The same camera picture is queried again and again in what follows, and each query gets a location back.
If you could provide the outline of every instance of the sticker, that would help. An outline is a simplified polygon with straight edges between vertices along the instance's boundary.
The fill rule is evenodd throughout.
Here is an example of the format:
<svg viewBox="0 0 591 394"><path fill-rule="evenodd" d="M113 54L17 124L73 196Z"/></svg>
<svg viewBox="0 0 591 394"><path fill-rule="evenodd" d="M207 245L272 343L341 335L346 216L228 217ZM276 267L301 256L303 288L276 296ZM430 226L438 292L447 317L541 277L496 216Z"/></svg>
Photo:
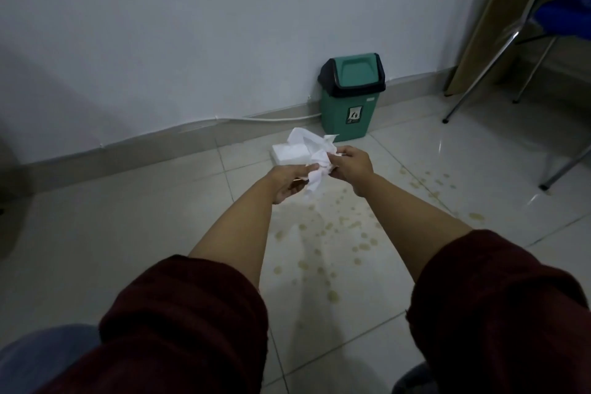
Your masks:
<svg viewBox="0 0 591 394"><path fill-rule="evenodd" d="M361 121L361 109L363 109L363 106L354 106L349 108L346 123L359 123Z"/></svg>

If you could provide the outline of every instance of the trash bin lid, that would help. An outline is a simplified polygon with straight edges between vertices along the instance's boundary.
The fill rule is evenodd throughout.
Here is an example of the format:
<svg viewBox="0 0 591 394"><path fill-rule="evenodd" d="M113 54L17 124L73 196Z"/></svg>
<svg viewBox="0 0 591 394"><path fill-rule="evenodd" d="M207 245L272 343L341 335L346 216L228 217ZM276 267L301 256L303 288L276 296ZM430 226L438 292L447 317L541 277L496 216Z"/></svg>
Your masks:
<svg viewBox="0 0 591 394"><path fill-rule="evenodd" d="M318 82L332 97L356 97L386 89L378 54L331 58L322 66Z"/></svg>

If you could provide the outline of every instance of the chair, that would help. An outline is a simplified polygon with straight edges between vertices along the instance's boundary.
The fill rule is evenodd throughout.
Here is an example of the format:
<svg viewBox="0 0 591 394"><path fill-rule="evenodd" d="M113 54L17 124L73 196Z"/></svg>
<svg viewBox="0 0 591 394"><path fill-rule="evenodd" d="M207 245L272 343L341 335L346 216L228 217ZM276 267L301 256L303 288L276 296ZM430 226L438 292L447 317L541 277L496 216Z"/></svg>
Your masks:
<svg viewBox="0 0 591 394"><path fill-rule="evenodd" d="M503 44L503 47L501 47L499 52L487 64L480 75L478 75L476 80L474 80L474 82L470 85L468 90L462 95L460 100L458 100L452 110L446 115L446 117L443 119L443 123L449 122L450 117L468 99L476 86L489 73L492 67L496 64L496 62L499 61L501 56L505 54L506 50L513 43L519 45L542 38L551 38L550 42L544 49L544 52L540 56L540 59L529 74L521 90L513 100L513 103L519 103L521 100L521 95L527 88L531 79L536 74L536 71L540 68L540 65L550 52L550 49L554 46L554 44L556 44L556 41L560 36L577 36L581 39L591 40L591 0L552 0L542 4L537 9L534 9L537 1L538 0L529 0L522 16L520 17L519 21L516 22L515 28L513 29L507 41ZM517 38L520 36L524 27L529 22L534 22L540 25L545 33L536 36L535 38L517 41ZM544 191L548 190L554 182L558 181L558 179L560 179L566 172L571 170L572 167L579 163L589 153L591 153L591 145L582 150L573 160L561 168L554 176L542 183L540 185L540 189Z"/></svg>

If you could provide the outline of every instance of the green trash bin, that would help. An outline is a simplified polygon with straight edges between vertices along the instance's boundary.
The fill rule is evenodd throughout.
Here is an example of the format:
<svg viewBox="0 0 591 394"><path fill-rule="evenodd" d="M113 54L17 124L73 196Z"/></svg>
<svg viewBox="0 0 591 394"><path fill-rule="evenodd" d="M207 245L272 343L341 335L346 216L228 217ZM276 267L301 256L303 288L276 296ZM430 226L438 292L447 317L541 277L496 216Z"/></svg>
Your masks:
<svg viewBox="0 0 591 394"><path fill-rule="evenodd" d="M385 80L378 54L329 59L318 76L324 132L338 135L336 142L364 137Z"/></svg>

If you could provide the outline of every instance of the person's right hand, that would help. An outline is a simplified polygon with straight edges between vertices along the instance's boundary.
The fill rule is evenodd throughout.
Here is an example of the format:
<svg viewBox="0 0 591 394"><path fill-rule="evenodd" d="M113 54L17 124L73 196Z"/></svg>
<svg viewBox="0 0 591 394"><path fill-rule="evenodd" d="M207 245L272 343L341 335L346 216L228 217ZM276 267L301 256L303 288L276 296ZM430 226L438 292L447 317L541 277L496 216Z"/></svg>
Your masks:
<svg viewBox="0 0 591 394"><path fill-rule="evenodd" d="M373 174L369 155L349 145L338 147L336 152L342 153L343 156L329 154L330 163L336 166L330 176L350 183L357 196L364 196L363 182Z"/></svg>

